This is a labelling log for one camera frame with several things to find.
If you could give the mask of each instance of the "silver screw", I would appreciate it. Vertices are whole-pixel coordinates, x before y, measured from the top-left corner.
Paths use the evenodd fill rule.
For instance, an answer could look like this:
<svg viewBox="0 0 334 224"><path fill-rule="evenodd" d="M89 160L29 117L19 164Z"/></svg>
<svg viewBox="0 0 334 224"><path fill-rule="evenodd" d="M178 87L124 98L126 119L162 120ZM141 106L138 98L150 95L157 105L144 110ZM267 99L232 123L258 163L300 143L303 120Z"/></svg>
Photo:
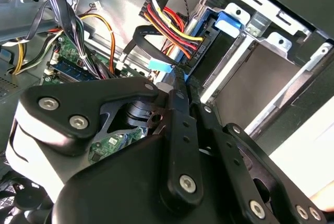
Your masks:
<svg viewBox="0 0 334 224"><path fill-rule="evenodd" d="M49 97L45 97L39 100L38 105L45 109L45 110L49 110L49 111L53 111L56 110L59 107L59 103L58 101L56 101L53 98L49 98Z"/></svg>
<svg viewBox="0 0 334 224"><path fill-rule="evenodd" d="M237 128L236 126L233 126L233 130L234 130L237 134L241 133L240 129Z"/></svg>
<svg viewBox="0 0 334 224"><path fill-rule="evenodd" d="M212 112L211 108L209 108L207 105L204 106L204 109L205 109L205 111L207 111L208 113L211 113L211 112Z"/></svg>
<svg viewBox="0 0 334 224"><path fill-rule="evenodd" d="M250 201L249 206L251 207L250 209L252 212L259 218L259 219L264 219L266 216L266 213L262 206L260 205L259 202L256 201Z"/></svg>
<svg viewBox="0 0 334 224"><path fill-rule="evenodd" d="M152 87L150 84L145 84L145 87L146 87L147 89L153 90L153 87Z"/></svg>
<svg viewBox="0 0 334 224"><path fill-rule="evenodd" d="M313 207L310 207L310 208L309 208L309 211L311 212L311 215L313 215L313 217L314 217L316 220L321 221L321 216L320 216L320 214L319 214Z"/></svg>
<svg viewBox="0 0 334 224"><path fill-rule="evenodd" d="M190 194L192 194L196 191L196 183L193 180L193 178L191 178L188 175L183 174L180 177L180 185L186 192L188 192Z"/></svg>
<svg viewBox="0 0 334 224"><path fill-rule="evenodd" d="M86 118L80 115L72 116L71 119L69 119L69 123L71 124L72 127L79 130L85 129L88 126L88 121L86 120Z"/></svg>
<svg viewBox="0 0 334 224"><path fill-rule="evenodd" d="M181 92L177 92L176 95L177 95L179 98L184 99L184 96L183 96L183 94L182 94Z"/></svg>
<svg viewBox="0 0 334 224"><path fill-rule="evenodd" d="M298 214L305 220L308 220L307 212L299 205L296 206Z"/></svg>

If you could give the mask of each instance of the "orange wire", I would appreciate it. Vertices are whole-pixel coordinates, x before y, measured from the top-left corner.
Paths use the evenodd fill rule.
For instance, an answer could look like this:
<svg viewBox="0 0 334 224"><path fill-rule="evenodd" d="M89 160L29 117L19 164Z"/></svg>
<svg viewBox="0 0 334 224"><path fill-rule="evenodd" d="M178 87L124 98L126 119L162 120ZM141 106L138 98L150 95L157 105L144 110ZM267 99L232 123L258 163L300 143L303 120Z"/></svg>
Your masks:
<svg viewBox="0 0 334 224"><path fill-rule="evenodd" d="M176 41L174 41L169 35L167 35L166 33L164 33L159 27L158 25L153 22L153 20L147 15L147 13L144 13L145 18L147 18L147 20L149 22L151 22L152 25L154 25L154 27L162 34L164 35L167 39L169 39L171 42L173 42L178 48L180 48L180 50L187 56L188 59L191 58L190 54L181 46L179 45Z"/></svg>
<svg viewBox="0 0 334 224"><path fill-rule="evenodd" d="M174 21L177 23L177 25L180 27L181 32L184 32L184 24L181 21L181 19L179 17L177 18L176 17L177 15L170 12L168 9L164 9L163 11L166 12L167 14L169 14L174 19Z"/></svg>

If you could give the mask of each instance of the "yellow wire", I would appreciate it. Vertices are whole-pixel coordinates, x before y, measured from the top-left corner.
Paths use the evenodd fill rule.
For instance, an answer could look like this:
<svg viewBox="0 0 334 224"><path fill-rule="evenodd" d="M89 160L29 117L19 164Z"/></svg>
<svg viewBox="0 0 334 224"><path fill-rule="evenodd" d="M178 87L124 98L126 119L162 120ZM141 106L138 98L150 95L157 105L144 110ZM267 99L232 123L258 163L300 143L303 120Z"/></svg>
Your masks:
<svg viewBox="0 0 334 224"><path fill-rule="evenodd" d="M106 21L105 18L103 18L101 15L98 15L98 14L87 14L87 15L84 15L82 17L80 17L81 20L83 19L86 19L86 18L89 18L89 17L95 17L95 18L99 18L103 21L103 23L106 25L106 27L108 28L109 30L109 33L110 33L110 36L111 36L111 55L110 55L110 63L109 63L109 68L110 68L110 71L111 73L113 74L114 73L114 70L112 68L112 65L113 65L113 61L114 61L114 54L115 54L115 35L114 35L114 32L111 28L111 26L109 25L109 23Z"/></svg>
<svg viewBox="0 0 334 224"><path fill-rule="evenodd" d="M147 15L147 13L144 13L145 18L147 18L147 20L149 22L151 22L152 25L154 25L154 27L162 34L164 35L167 39L169 39L171 42L174 43L174 45L176 45L178 48L180 48L180 50L187 56L188 59L191 58L190 54L182 47L180 46L178 43L176 43L169 35L165 34L159 27L158 25Z"/></svg>
<svg viewBox="0 0 334 224"><path fill-rule="evenodd" d="M169 18L166 17L165 14L162 13L160 7L159 7L159 4L157 2L157 0L152 0L152 3L155 7L155 9L157 10L160 18L165 22L167 23L167 25L173 29L174 32L176 32L178 35L182 36L183 38L186 38L188 40L196 40L196 41L202 41L203 38L202 37L192 37L192 36L189 36L189 35L186 35L182 32L180 32L173 24L172 22L169 20Z"/></svg>
<svg viewBox="0 0 334 224"><path fill-rule="evenodd" d="M171 54L171 52L174 50L175 45L173 45L172 47L170 47L166 53L167 56L169 56Z"/></svg>
<svg viewBox="0 0 334 224"><path fill-rule="evenodd" d="M23 45L22 44L18 44L18 47L19 47L19 58L18 58L18 61L17 61L17 65L13 71L13 74L17 74L17 72L20 71L21 67L22 67L22 63L23 63Z"/></svg>

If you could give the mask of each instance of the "black plastic arm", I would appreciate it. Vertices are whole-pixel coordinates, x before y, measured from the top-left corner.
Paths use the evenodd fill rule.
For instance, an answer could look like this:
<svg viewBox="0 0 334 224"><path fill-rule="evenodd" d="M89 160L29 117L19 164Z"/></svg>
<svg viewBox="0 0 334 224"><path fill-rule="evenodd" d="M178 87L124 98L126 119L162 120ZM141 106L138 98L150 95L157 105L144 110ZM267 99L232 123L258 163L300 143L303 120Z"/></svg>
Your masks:
<svg viewBox="0 0 334 224"><path fill-rule="evenodd" d="M62 154L75 156L87 150L98 132L103 105L114 103L109 112L113 118L124 104L134 101L152 102L157 96L158 89L145 78L32 87L20 97L16 120L35 139ZM43 98L56 100L58 107L55 110L42 108L39 101ZM71 126L70 118L75 115L84 117L88 126L84 129Z"/></svg>

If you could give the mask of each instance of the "motherboard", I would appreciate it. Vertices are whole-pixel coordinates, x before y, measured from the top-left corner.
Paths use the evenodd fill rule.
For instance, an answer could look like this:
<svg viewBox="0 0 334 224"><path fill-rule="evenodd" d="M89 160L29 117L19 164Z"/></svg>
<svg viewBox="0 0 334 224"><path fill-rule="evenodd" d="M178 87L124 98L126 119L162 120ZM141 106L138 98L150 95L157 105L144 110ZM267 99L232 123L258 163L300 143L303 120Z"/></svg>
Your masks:
<svg viewBox="0 0 334 224"><path fill-rule="evenodd" d="M108 66L109 60L106 57L95 51L92 51L92 54ZM127 66L119 74L119 77L133 76L142 76L142 74ZM67 37L59 37L53 49L52 58L44 70L41 85L90 80L96 80L96 78L87 71L77 49Z"/></svg>

